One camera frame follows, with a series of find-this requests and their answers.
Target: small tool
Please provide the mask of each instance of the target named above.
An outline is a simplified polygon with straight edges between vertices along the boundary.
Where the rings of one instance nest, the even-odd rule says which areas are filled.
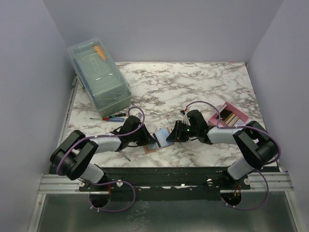
[[[130,161],[131,162],[131,160],[129,159],[129,157],[128,156],[126,156],[126,154],[123,152],[123,151],[120,151],[120,153],[128,160],[128,161]]]
[[[103,121],[109,121],[109,122],[124,122],[125,121],[125,119],[123,117],[114,117],[114,118],[109,118],[109,117],[94,118],[94,117],[91,117],[90,119],[92,119],[92,120],[103,120]]]
[[[126,113],[118,114],[118,115],[111,115],[111,116],[108,116],[108,118],[112,118],[112,117],[124,117],[124,116],[126,116]]]
[[[94,46],[93,49],[98,53],[102,60],[106,60],[106,56],[99,46]]]

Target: metal floor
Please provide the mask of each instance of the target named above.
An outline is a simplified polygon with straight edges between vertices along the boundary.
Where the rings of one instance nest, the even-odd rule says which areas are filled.
[[[243,193],[239,206],[259,204],[264,192]],[[111,203],[121,208],[126,203]],[[222,202],[136,202],[122,213],[90,210],[87,195],[47,195],[40,232],[296,232],[284,192],[271,192],[267,204],[239,211]]]

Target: lavender wall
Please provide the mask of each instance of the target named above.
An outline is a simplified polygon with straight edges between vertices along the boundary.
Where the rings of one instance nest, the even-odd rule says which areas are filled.
[[[279,140],[309,228],[309,1],[285,0],[248,64],[267,129]]]
[[[0,231],[27,231],[73,75],[41,0],[0,3]]]
[[[43,0],[66,45],[116,61],[247,62],[282,0]]]

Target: screw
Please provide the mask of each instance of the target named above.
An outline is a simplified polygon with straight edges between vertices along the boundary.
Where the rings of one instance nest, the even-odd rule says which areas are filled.
[[[123,183],[123,182],[117,182],[116,185],[117,185],[118,187],[121,187],[122,185],[124,185],[124,183]]]
[[[80,182],[78,182],[78,186],[79,186],[79,187],[84,187],[84,186],[85,186],[85,183],[84,183],[83,181],[80,181]]]
[[[250,184],[250,180],[249,180],[248,178],[245,178],[245,179],[243,180],[243,182],[245,183],[245,185],[249,185],[249,184]]]

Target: metal rail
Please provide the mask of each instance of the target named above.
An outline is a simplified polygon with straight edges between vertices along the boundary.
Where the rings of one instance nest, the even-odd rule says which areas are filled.
[[[270,191],[292,191],[294,190],[292,181],[288,173],[263,173]],[[251,189],[242,192],[263,192],[266,191],[264,179],[258,173],[248,175]],[[45,174],[42,176],[39,187],[39,194],[108,194],[107,191],[80,192],[79,180],[71,181],[66,176]],[[221,190],[221,193],[233,192],[231,190]]]

